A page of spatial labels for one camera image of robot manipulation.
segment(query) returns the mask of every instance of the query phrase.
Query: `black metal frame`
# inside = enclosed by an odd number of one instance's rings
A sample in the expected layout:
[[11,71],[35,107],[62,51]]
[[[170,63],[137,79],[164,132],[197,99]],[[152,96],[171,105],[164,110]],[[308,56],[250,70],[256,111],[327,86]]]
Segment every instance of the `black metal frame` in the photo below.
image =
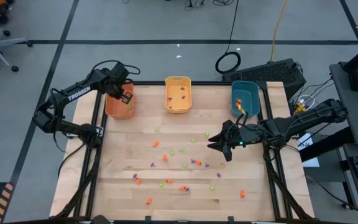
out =
[[[164,81],[134,81],[135,85],[164,85],[165,82]],[[211,81],[211,82],[192,82],[192,85],[231,85],[231,82],[220,82],[220,81]],[[257,83],[264,94],[264,100],[265,100],[265,106],[266,106],[266,110],[267,110],[267,115],[268,115],[268,119],[272,119],[273,118],[273,114],[272,114],[272,109],[270,107],[270,99],[269,99],[269,94],[267,91],[267,85],[265,82],[258,82]],[[97,122],[97,117],[98,117],[98,113],[99,113],[99,108],[100,108],[100,99],[101,99],[101,95],[97,95],[96,97],[96,102],[95,102],[95,106],[94,106],[94,112],[93,112],[93,117],[92,117],[92,125],[95,125]],[[263,113],[262,110],[260,110],[260,113],[258,114],[258,119],[259,121],[263,120]],[[102,117],[102,122],[101,122],[101,127],[103,128],[103,135],[101,136],[102,138],[102,143],[103,143],[103,137],[104,137],[104,130],[105,130],[105,125],[106,125],[106,121],[107,121],[107,114],[103,113],[103,117]],[[264,150],[267,149],[267,146],[265,144],[263,144]],[[98,163],[98,169],[99,169],[99,160],[100,160],[100,155],[101,155],[101,150],[102,150],[102,146],[100,146],[99,148],[96,149],[96,155],[95,155],[95,159],[97,159]],[[88,166],[89,166],[89,162],[90,162],[90,149],[87,148],[86,154],[85,154],[85,158],[84,158],[84,162],[83,162],[83,168],[82,171],[83,173],[81,173],[81,178],[82,181],[80,181],[80,183],[83,183],[83,176],[86,176],[87,170],[88,170]],[[281,156],[280,156],[280,152],[277,152],[277,157],[276,157],[276,163],[277,163],[277,171],[278,171],[278,176],[280,178],[280,180],[284,183],[284,185],[286,185],[285,183],[285,176],[284,176],[284,170],[283,170],[283,165],[282,165],[282,160],[281,160]],[[94,199],[94,193],[96,190],[96,181],[97,181],[97,174],[94,176],[93,180],[90,183],[90,188],[89,188],[89,197],[88,197],[88,201],[86,204],[86,215],[85,218],[89,219],[91,218],[91,212],[92,212],[92,207],[93,207],[93,199]],[[332,223],[333,222],[322,222],[322,221],[317,221],[317,220],[300,220],[300,219],[293,219],[292,216],[292,212],[291,212],[291,206],[288,203],[288,201],[286,200],[286,198],[283,196],[283,201],[284,201],[284,206],[285,206],[285,212],[287,217],[286,218],[282,218],[280,215],[280,206],[278,204],[278,199],[277,199],[277,192],[276,192],[276,186],[275,186],[275,182],[273,181],[273,179],[268,175],[268,182],[269,182],[269,187],[270,187],[270,194],[272,197],[272,206],[273,206],[273,212],[274,212],[274,217],[275,217],[275,221],[276,222],[282,222],[282,223],[315,223],[315,222],[319,222],[319,223]],[[79,216],[79,212],[81,210],[81,200],[78,202],[78,204],[76,205],[75,208],[75,212],[74,216],[78,217]],[[199,221],[199,222],[194,222],[194,221],[188,221],[187,223],[243,223],[243,224],[249,224],[251,222],[236,222],[234,221],[234,217],[228,217],[227,218],[228,221],[223,221],[223,222],[211,222],[211,221]],[[139,220],[115,220],[114,223],[178,223],[178,221],[151,221],[151,217],[147,216],[145,217],[144,221],[139,221]]]

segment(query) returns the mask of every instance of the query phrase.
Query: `wooden table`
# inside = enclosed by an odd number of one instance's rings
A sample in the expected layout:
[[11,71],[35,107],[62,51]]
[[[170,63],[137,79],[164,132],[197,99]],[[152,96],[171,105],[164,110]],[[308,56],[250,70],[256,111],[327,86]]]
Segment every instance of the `wooden table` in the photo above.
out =
[[[270,82],[267,86],[273,115],[289,116],[282,83]],[[274,220],[262,145],[237,147],[231,162],[226,162],[221,152],[206,146],[205,132],[213,136],[220,132],[225,120],[234,119],[229,109],[231,87],[192,86],[193,106],[185,114],[166,111],[164,88],[135,86],[134,117],[108,118],[92,214],[102,214],[110,220],[144,220],[147,215],[151,215],[152,220],[214,221],[227,220],[228,216],[234,216],[236,221]],[[90,123],[95,96],[94,91],[78,100],[74,123]],[[266,118],[262,91],[260,99]],[[256,122],[256,116],[248,121]],[[160,128],[159,133],[155,133],[156,127]],[[152,147],[157,140],[159,146]],[[78,139],[69,140],[66,155],[80,144]],[[289,144],[296,147],[295,141]],[[185,148],[184,152],[179,151],[181,147]],[[175,151],[174,156],[170,155],[171,150]],[[51,215],[56,215],[77,190],[84,154],[85,150],[78,152],[63,166]],[[163,161],[164,154],[168,162]],[[281,154],[289,191],[305,211],[314,216],[299,153],[283,148]],[[190,159],[207,162],[209,167],[190,164]],[[134,174],[141,178],[142,184],[135,183]],[[174,183],[165,184],[161,189],[159,183],[165,179],[173,179]],[[191,193],[180,191],[178,188],[182,185],[189,187]],[[240,198],[241,190],[246,192],[245,199]],[[278,189],[277,195],[284,217]],[[146,205],[150,197],[152,203]]]

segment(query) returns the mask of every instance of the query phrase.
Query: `toy carrot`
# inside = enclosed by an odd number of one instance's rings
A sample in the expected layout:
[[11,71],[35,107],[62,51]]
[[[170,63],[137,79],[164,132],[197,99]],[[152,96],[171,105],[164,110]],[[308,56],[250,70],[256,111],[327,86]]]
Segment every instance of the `toy carrot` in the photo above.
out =
[[150,205],[152,203],[152,198],[147,199],[146,205]]

